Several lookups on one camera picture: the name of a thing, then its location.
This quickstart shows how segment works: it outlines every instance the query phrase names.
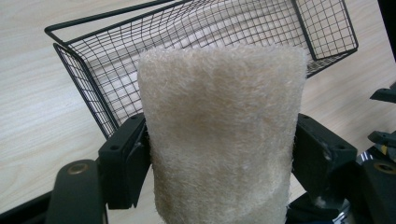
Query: basket handle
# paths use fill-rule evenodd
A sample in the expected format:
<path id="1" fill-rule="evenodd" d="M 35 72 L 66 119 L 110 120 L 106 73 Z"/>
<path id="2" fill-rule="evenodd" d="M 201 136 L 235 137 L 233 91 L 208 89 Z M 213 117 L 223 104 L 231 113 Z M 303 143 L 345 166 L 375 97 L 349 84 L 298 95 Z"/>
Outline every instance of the basket handle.
<path id="1" fill-rule="evenodd" d="M 89 17 L 73 20 L 73 21 L 65 21 L 65 22 L 61 22 L 61 23 L 54 24 L 54 25 L 46 27 L 44 29 L 44 32 L 49 37 L 51 37 L 53 40 L 58 42 L 60 45 L 62 45 L 62 46 L 64 46 L 64 47 L 69 49 L 69 47 L 67 46 L 67 44 L 68 44 L 67 41 L 65 41 L 65 42 L 62 41 L 62 39 L 59 38 L 57 35 L 55 35 L 53 33 L 53 31 L 61 30 L 63 28 L 67 28 L 67 27 L 71 27 L 71 26 L 80 25 L 80 24 L 87 23 L 87 22 L 90 22 L 90 21 L 99 21 L 101 19 L 105 19 L 105 18 L 109 18 L 109 17 L 113 17 L 113 16 L 118 16 L 120 14 L 132 12 L 132 11 L 137 11 L 139 9 L 143 9 L 143 8 L 146 8 L 146 7 L 154 7 L 154 6 L 158 6 L 160 4 L 173 2 L 173 1 L 175 1 L 175 0 L 156 0 L 156 1 L 143 3 L 143 4 L 132 6 L 132 7 L 125 7 L 125 8 L 121 8 L 121 9 L 117 9 L 117 10 L 113 10 L 113 11 L 97 14 L 97 15 L 94 15 L 94 16 L 89 16 Z"/>

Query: black mechanical part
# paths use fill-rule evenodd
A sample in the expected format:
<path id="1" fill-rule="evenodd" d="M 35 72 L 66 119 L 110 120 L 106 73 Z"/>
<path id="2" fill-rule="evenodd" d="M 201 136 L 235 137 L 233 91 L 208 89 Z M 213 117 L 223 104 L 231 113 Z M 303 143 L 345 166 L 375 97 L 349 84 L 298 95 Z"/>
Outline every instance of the black mechanical part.
<path id="1" fill-rule="evenodd" d="M 396 221 L 396 165 L 369 160 L 361 167 L 361 191 L 375 224 Z"/>
<path id="2" fill-rule="evenodd" d="M 379 89 L 370 99 L 396 104 L 396 89 Z"/>
<path id="3" fill-rule="evenodd" d="M 375 131 L 368 136 L 370 141 L 387 147 L 396 147 L 396 133 L 382 133 Z"/>
<path id="4" fill-rule="evenodd" d="M 293 150 L 292 172 L 313 204 L 340 209 L 344 167 L 354 163 L 357 149 L 314 119 L 300 114 Z"/>
<path id="5" fill-rule="evenodd" d="M 373 157 L 373 159 L 376 159 L 376 160 L 393 162 L 389 157 L 387 157 L 382 152 L 380 152 L 378 150 L 378 148 L 376 148 L 376 147 L 370 147 L 369 149 L 367 149 L 364 152 L 364 154 L 369 155 L 369 156 Z M 360 164 L 362 164 L 364 161 L 368 161 L 368 160 L 358 160 L 358 162 Z"/>
<path id="6" fill-rule="evenodd" d="M 74 161 L 59 171 L 51 194 L 46 223 L 107 223 L 95 161 Z"/>
<path id="7" fill-rule="evenodd" d="M 387 30 L 390 47 L 392 48 L 393 58 L 396 61 L 396 29 L 394 22 L 396 21 L 396 14 L 394 8 L 396 4 L 394 1 L 378 0 L 379 9 L 381 10 L 382 20 L 384 21 Z"/>
<path id="8" fill-rule="evenodd" d="M 357 162 L 348 163 L 343 167 L 342 173 L 338 177 L 339 181 L 344 184 L 340 193 L 345 195 L 350 204 L 348 216 L 353 217 L 355 222 L 352 223 L 373 224 L 369 205 L 364 200 L 361 191 L 361 166 Z"/>
<path id="9" fill-rule="evenodd" d="M 309 222 L 331 222 L 340 214 L 338 209 L 319 208 L 312 203 L 308 193 L 289 204 L 286 214 L 286 224 L 309 223 Z"/>
<path id="10" fill-rule="evenodd" d="M 43 224 L 50 204 L 51 192 L 23 203 L 0 215 L 0 223 Z"/>
<path id="11" fill-rule="evenodd" d="M 99 149 L 99 167 L 109 209 L 128 209 L 137 201 L 151 165 L 143 114 L 128 118 Z"/>

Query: fuzzy cylindrical object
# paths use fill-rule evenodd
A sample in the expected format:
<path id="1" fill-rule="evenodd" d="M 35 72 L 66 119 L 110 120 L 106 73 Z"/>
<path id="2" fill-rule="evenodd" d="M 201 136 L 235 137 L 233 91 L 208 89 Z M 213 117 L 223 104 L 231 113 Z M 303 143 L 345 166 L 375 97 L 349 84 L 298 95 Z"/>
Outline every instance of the fuzzy cylindrical object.
<path id="1" fill-rule="evenodd" d="M 306 57 L 293 47 L 153 49 L 138 83 L 166 223 L 284 223 Z"/>

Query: wire basket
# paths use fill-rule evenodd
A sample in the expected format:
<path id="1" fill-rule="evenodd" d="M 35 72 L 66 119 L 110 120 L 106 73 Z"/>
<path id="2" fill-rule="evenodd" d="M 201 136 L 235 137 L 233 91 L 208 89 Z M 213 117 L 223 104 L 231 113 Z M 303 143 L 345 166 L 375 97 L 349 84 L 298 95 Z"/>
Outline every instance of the wire basket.
<path id="1" fill-rule="evenodd" d="M 53 33 L 150 8 L 70 41 Z M 143 112 L 136 68 L 144 50 L 300 46 L 307 49 L 312 77 L 358 48 L 343 0 L 162 0 L 52 25 L 45 32 L 58 43 L 56 51 L 106 138 Z"/>

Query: wooden table surface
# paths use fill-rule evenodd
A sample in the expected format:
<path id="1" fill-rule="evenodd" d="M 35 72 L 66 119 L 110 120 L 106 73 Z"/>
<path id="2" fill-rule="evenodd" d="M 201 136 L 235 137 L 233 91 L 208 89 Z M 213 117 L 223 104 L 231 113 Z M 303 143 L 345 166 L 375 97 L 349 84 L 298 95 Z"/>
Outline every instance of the wooden table surface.
<path id="1" fill-rule="evenodd" d="M 62 166 L 95 159 L 105 142 L 44 28 L 140 2 L 0 2 L 0 213 L 51 190 Z M 369 100 L 396 81 L 396 65 L 377 2 L 346 5 L 360 48 L 307 80 L 302 112 L 363 152 L 372 145 L 370 132 L 396 129 L 396 105 Z M 149 172 L 137 209 L 110 211 L 110 222 L 160 223 L 152 191 Z M 301 192 L 293 181 L 292 198 Z"/>

